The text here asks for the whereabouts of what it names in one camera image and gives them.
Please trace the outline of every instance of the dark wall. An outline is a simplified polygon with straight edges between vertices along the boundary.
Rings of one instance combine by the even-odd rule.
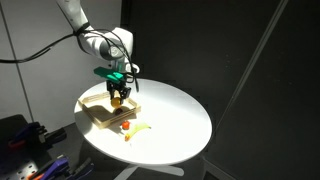
[[[135,0],[128,29],[139,77],[180,88],[216,124],[278,5],[271,1]]]
[[[208,158],[239,179],[319,179],[319,1],[289,1]]]

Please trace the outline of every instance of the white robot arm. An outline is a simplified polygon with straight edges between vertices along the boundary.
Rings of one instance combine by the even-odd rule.
[[[120,73],[131,72],[128,57],[123,53],[125,53],[126,49],[128,55],[131,56],[133,46],[132,33],[121,28],[115,28],[113,31],[107,33],[96,31],[91,27],[84,14],[80,0],[56,1],[74,32],[78,33],[78,43],[84,52],[97,58],[110,61],[111,66],[108,68],[114,71]],[[110,39],[112,43],[106,41],[102,36]],[[139,73],[139,67],[135,64],[132,65],[135,73]]]

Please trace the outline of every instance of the small red object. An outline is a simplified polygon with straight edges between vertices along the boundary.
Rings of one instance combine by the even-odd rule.
[[[124,121],[124,122],[121,124],[121,126],[122,126],[122,129],[128,130],[129,127],[130,127],[130,122],[129,122],[129,121]]]

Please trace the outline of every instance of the machinery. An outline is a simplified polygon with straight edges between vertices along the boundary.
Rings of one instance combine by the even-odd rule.
[[[115,28],[107,33],[95,30],[84,14],[80,0],[56,1],[73,28],[80,48],[92,56],[111,62],[108,68],[99,67],[94,72],[107,79],[107,90],[111,100],[117,90],[120,94],[119,103],[122,104],[131,91],[131,88],[126,87],[127,76],[131,75],[133,81],[136,81],[135,73],[139,73],[139,67],[130,60],[133,46],[132,33],[121,28]]]

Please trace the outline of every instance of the yellow banana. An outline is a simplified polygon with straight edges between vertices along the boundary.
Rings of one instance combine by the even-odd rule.
[[[125,135],[124,140],[129,141],[132,136],[137,133],[138,131],[146,128],[151,128],[147,123],[142,122],[139,124],[134,125],[132,129],[129,130],[129,132]]]

